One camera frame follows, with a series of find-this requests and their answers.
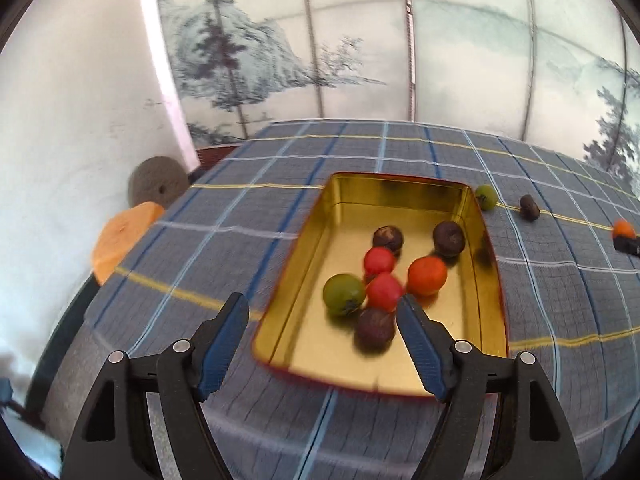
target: yellow stripe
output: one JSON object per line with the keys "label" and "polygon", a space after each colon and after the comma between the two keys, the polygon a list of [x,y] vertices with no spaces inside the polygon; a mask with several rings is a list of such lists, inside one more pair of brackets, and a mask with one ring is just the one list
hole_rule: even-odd
{"label": "yellow stripe", "polygon": [[[153,290],[157,290],[158,292],[162,292],[163,294],[170,294],[172,297],[177,298],[178,300],[189,301],[190,303],[196,304],[209,310],[218,312],[224,305],[223,301],[215,300],[214,298],[210,298],[209,296],[204,296],[203,294],[198,294],[197,292],[192,292],[183,288],[172,288],[168,283],[159,282],[158,280],[154,280],[153,278],[149,278],[148,276],[144,276],[133,270],[128,270],[123,267],[116,267],[115,272],[134,283],[146,286],[147,288],[151,288]],[[254,309],[251,309],[249,311],[250,320],[259,321],[261,318],[261,312]],[[624,337],[632,336],[636,333],[640,333],[640,326],[608,334],[589,334],[574,339],[556,338],[556,344],[565,348],[576,348],[579,346],[588,345],[596,341],[614,341],[617,339],[622,339]],[[552,345],[553,340],[549,336],[547,336],[510,342],[509,350],[520,351],[531,348],[542,348]]]}
{"label": "yellow stripe", "polygon": [[[148,276],[144,276],[138,272],[128,270],[123,267],[116,267],[115,272],[121,276],[124,276],[129,281],[146,286],[146,288],[152,288],[153,290],[157,290],[158,292],[162,292],[163,294],[169,294],[173,298],[176,298],[178,300],[189,301],[190,303],[196,304],[208,310],[218,312],[225,304],[223,301],[215,300],[214,298],[204,296],[203,294],[198,294],[197,292],[192,292],[190,290],[185,290],[178,287],[172,288],[168,283],[158,282],[158,280],[154,280],[153,278],[149,278]],[[257,310],[249,311],[249,319],[251,319],[252,321],[258,321],[261,317],[262,313],[258,312]]]}
{"label": "yellow stripe", "polygon": [[324,186],[305,186],[303,184],[274,184],[267,182],[264,184],[193,184],[191,187],[200,187],[203,189],[244,189],[244,188],[261,188],[274,187],[277,189],[322,189]]}
{"label": "yellow stripe", "polygon": [[[503,203],[498,203],[497,205],[505,209],[509,209],[511,211],[520,211],[519,207],[516,207],[513,205],[508,205]],[[551,211],[547,211],[546,209],[541,209],[540,214],[549,215],[549,216],[552,216],[553,218],[557,218],[559,220],[566,220],[567,222],[573,222],[575,224],[587,225],[587,226],[595,227],[597,229],[603,229],[605,231],[613,231],[613,227],[610,227],[610,226],[606,226],[602,224],[594,224],[592,222],[587,222],[586,220],[581,220],[579,218],[571,218],[569,216],[555,214],[555,213],[552,213]]]}
{"label": "yellow stripe", "polygon": [[[556,338],[556,344],[565,348],[577,348],[579,346],[585,346],[590,343],[599,341],[606,343],[609,341],[615,341],[624,337],[629,337],[640,332],[640,326],[630,328],[627,330],[620,330],[618,332],[611,332],[609,334],[589,334],[574,339]],[[513,341],[509,343],[509,350],[520,351],[529,348],[552,346],[553,340],[550,337],[539,337],[536,339],[525,339],[522,341]]]}
{"label": "yellow stripe", "polygon": [[[267,182],[264,184],[193,184],[191,187],[199,187],[203,189],[245,189],[245,188],[276,188],[276,189],[323,189],[324,186],[316,185],[316,186],[306,186],[303,184],[274,184],[273,182]],[[513,205],[507,205],[498,203],[500,207],[505,209],[510,209],[511,211],[520,211],[519,207]],[[594,224],[592,222],[587,222],[586,220],[581,220],[579,218],[571,218],[569,216],[558,215],[555,213],[551,213],[546,209],[540,210],[541,214],[550,215],[554,218],[558,218],[559,220],[566,220],[567,222],[573,222],[575,224],[592,226],[597,229],[604,229],[605,231],[612,231],[613,228],[610,226],[602,225],[602,224]]]}
{"label": "yellow stripe", "polygon": [[[327,139],[327,138],[331,138],[331,137],[342,137],[344,139],[380,139],[380,136],[366,136],[366,135],[316,135],[316,134],[306,134],[306,135],[300,135],[297,137],[294,136],[290,136],[290,137],[260,137],[258,139],[249,139],[249,142],[255,142],[255,141],[260,141],[260,140],[291,140],[291,139],[305,139],[305,138],[312,138],[312,139]],[[444,140],[429,140],[429,139],[422,139],[420,137],[387,137],[386,140],[404,140],[404,141],[418,141],[418,142],[430,142],[431,144],[440,144],[441,146],[452,146],[454,148],[465,148],[468,150],[472,150],[474,149],[473,146],[469,146],[468,144],[458,144],[456,142],[446,142]],[[550,168],[554,168],[554,170],[559,170],[559,171],[564,171],[565,173],[571,173],[577,176],[581,176],[583,178],[586,178],[588,180],[591,180],[592,182],[595,182],[597,184],[600,184],[601,186],[607,186],[610,187],[611,189],[616,190],[617,192],[623,193],[631,198],[635,198],[636,200],[638,199],[637,196],[631,194],[631,193],[627,193],[624,189],[621,189],[619,187],[616,186],[612,186],[611,184],[607,184],[606,182],[603,182],[601,180],[596,180],[593,177],[590,177],[588,175],[582,174],[582,173],[576,173],[575,171],[569,170],[568,168],[562,168],[560,166],[555,166],[553,164],[547,164],[546,162],[540,161],[540,160],[536,160],[535,158],[529,158],[526,156],[521,156],[521,155],[514,155],[513,153],[510,152],[502,152],[500,150],[491,150],[489,148],[475,148],[476,150],[478,150],[479,152],[485,152],[485,153],[495,153],[496,155],[505,155],[505,156],[512,156],[514,158],[519,158],[520,160],[526,160],[527,162],[533,162],[534,164],[540,164],[540,166],[548,166]]]}

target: brown chestnut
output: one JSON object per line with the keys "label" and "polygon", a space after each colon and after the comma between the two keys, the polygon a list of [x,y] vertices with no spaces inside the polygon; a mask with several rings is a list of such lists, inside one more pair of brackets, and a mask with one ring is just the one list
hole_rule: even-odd
{"label": "brown chestnut", "polygon": [[540,216],[540,208],[531,195],[525,195],[520,199],[520,216],[530,222]]}
{"label": "brown chestnut", "polygon": [[370,306],[358,318],[354,339],[361,350],[380,352],[388,348],[395,335],[394,315]]}
{"label": "brown chestnut", "polygon": [[396,226],[385,225],[373,233],[372,244],[374,247],[386,247],[397,258],[400,255],[402,244],[404,244],[404,236]]}
{"label": "brown chestnut", "polygon": [[465,234],[456,222],[440,222],[433,230],[433,247],[445,258],[458,256],[465,250],[465,245]]}

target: rectangular tin tray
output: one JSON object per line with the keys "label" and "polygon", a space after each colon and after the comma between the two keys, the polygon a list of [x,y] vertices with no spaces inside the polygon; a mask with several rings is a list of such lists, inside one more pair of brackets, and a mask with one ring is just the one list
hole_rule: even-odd
{"label": "rectangular tin tray", "polygon": [[409,264],[433,251],[433,229],[444,220],[460,224],[466,247],[449,268],[439,294],[423,306],[454,339],[467,339],[485,354],[506,356],[500,278],[473,190],[431,178],[335,173],[290,252],[254,338],[255,358],[333,386],[430,396],[399,332],[383,354],[361,353],[353,345],[353,323],[336,322],[327,315],[322,287],[340,272],[362,276],[362,259],[373,232],[390,224],[404,234],[394,274],[406,283]]}

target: small green fruit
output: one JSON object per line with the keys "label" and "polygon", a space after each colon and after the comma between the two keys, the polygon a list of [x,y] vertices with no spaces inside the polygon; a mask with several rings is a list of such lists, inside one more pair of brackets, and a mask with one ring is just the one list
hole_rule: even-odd
{"label": "small green fruit", "polygon": [[478,186],[476,189],[476,198],[482,211],[489,211],[489,209],[493,209],[498,203],[498,194],[489,184],[481,184]]}
{"label": "small green fruit", "polygon": [[336,274],[322,288],[322,299],[332,316],[346,316],[354,312],[365,297],[364,283],[353,274]]}

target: blue checkered tablecloth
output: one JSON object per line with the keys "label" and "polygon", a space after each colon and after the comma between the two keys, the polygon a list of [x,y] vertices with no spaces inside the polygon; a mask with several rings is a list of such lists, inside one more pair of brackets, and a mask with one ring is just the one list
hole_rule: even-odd
{"label": "blue checkered tablecloth", "polygon": [[[512,354],[542,363],[587,478],[603,473],[640,420],[640,259],[610,226],[640,226],[640,203],[608,173],[501,137],[374,121],[274,123],[201,178],[149,229],[100,290],[86,321],[112,349],[163,350],[243,292],[259,319],[321,185],[337,171],[492,184],[485,213]],[[517,213],[531,194],[543,214]],[[251,356],[251,322],[207,420],[236,479],[410,478],[440,407],[285,382]],[[467,475],[478,478],[495,398]]]}

